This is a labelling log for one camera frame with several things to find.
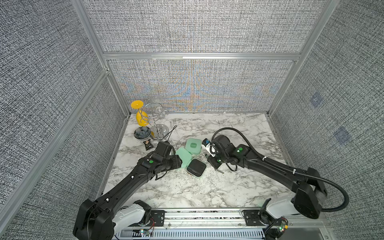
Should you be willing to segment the green nail kit case front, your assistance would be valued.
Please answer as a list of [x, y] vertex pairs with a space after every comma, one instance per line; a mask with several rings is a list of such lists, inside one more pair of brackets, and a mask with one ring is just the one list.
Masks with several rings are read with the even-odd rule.
[[176, 150], [176, 155], [178, 155], [182, 160], [181, 168], [183, 169], [187, 168], [193, 158], [192, 154], [188, 152], [184, 147], [180, 147], [178, 150]]

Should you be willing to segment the green nail kit case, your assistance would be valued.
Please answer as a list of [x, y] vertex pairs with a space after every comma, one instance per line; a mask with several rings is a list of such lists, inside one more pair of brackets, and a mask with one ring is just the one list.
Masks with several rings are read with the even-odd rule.
[[185, 149], [191, 155], [199, 155], [202, 151], [202, 141], [200, 139], [187, 139]]
[[201, 178], [205, 172], [207, 165], [198, 159], [192, 159], [187, 166], [187, 172], [196, 178]]
[[178, 150], [176, 150], [176, 155], [178, 155], [182, 160], [181, 168], [183, 169], [187, 168], [193, 158], [192, 154], [188, 152], [184, 147], [180, 147]]

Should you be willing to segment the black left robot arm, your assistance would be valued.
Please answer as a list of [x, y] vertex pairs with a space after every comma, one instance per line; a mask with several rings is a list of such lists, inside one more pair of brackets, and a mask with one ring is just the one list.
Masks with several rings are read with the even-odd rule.
[[126, 201], [159, 173], [178, 169], [182, 160], [169, 142], [159, 142], [113, 189], [95, 201], [85, 200], [78, 211], [73, 235], [79, 240], [111, 240], [115, 233], [132, 224], [149, 222], [151, 207], [136, 201], [124, 208]]

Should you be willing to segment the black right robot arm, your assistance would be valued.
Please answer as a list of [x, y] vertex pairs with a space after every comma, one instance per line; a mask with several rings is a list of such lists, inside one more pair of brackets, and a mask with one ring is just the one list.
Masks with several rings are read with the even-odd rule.
[[[346, 190], [331, 180], [320, 176], [313, 168], [303, 170], [282, 164], [274, 159], [259, 153], [239, 130], [231, 128], [238, 133], [245, 144], [235, 146], [230, 139], [221, 135], [225, 131], [221, 128], [214, 133], [211, 140], [203, 143], [209, 152], [209, 163], [216, 169], [225, 164], [233, 169], [245, 168], [261, 173], [288, 188], [293, 195], [281, 200], [266, 200], [261, 208], [264, 217], [278, 219], [287, 215], [302, 215], [309, 219], [317, 219], [320, 213], [332, 213], [344, 210], [350, 203]], [[325, 208], [328, 191], [326, 185], [336, 188], [343, 196], [343, 202], [333, 208]]]

